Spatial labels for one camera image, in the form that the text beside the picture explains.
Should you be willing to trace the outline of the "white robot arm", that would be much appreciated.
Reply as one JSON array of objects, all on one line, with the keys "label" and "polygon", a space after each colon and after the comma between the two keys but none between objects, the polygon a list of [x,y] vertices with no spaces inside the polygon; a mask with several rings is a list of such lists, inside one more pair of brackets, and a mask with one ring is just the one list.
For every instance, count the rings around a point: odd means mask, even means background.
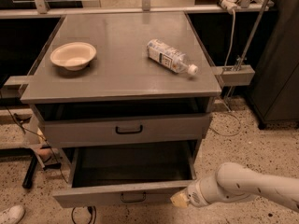
[{"label": "white robot arm", "polygon": [[210,176],[196,179],[170,200],[176,207],[248,202],[256,196],[299,212],[299,179],[264,175],[234,162],[221,164]]}]

